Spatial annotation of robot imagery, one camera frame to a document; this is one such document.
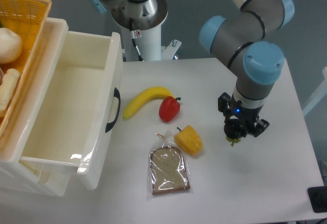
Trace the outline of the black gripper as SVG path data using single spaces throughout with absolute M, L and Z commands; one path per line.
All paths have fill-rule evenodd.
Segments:
M 257 108 L 245 108 L 242 106 L 241 100 L 236 101 L 234 98 L 231 99 L 230 95 L 223 93 L 218 98 L 218 111 L 225 116 L 225 123 L 232 120 L 238 119 L 242 122 L 247 129 L 253 128 L 252 136 L 257 138 L 261 135 L 270 125 L 270 123 L 264 119 L 259 119 L 259 113 L 263 106 Z

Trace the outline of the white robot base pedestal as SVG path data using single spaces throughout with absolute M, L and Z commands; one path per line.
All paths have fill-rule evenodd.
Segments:
M 124 59 L 132 61 L 176 60 L 181 41 L 161 44 L 161 26 L 168 16 L 166 0 L 127 1 L 111 10 L 121 28 Z

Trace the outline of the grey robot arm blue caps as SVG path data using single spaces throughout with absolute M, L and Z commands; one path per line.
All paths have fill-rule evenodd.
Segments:
M 111 12 L 123 35 L 128 61 L 169 58 L 161 48 L 161 25 L 168 15 L 165 0 L 90 0 L 94 8 Z M 266 34 L 280 29 L 294 15 L 292 0 L 233 0 L 240 15 L 233 20 L 210 18 L 201 28 L 201 45 L 237 78 L 232 95 L 222 94 L 218 109 L 223 114 L 227 138 L 259 136 L 269 126 L 259 113 L 281 74 L 285 57 Z

